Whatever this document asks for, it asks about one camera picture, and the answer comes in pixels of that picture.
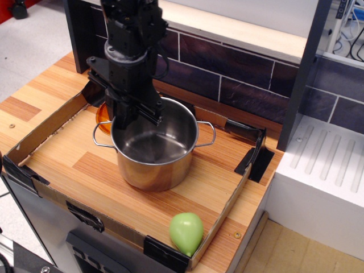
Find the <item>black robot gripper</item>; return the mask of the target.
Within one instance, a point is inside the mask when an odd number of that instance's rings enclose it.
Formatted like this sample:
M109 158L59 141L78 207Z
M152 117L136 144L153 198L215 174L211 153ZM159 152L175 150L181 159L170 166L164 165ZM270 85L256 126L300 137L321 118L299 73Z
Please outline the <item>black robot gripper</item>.
M109 119L115 127L126 129L138 117L157 126L163 119L164 102L153 86L152 77L143 61L125 66L121 63L91 56L89 79L104 91Z

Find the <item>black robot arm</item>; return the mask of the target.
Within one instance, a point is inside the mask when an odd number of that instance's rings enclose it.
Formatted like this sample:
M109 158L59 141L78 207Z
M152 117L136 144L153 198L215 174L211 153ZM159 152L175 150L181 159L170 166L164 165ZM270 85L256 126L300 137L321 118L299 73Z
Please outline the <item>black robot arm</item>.
M153 125L163 119L164 102L153 80L165 77L169 61L161 47L168 23L157 1L101 1L107 41L105 57L89 57L89 79L105 91L111 121L126 129L138 117Z

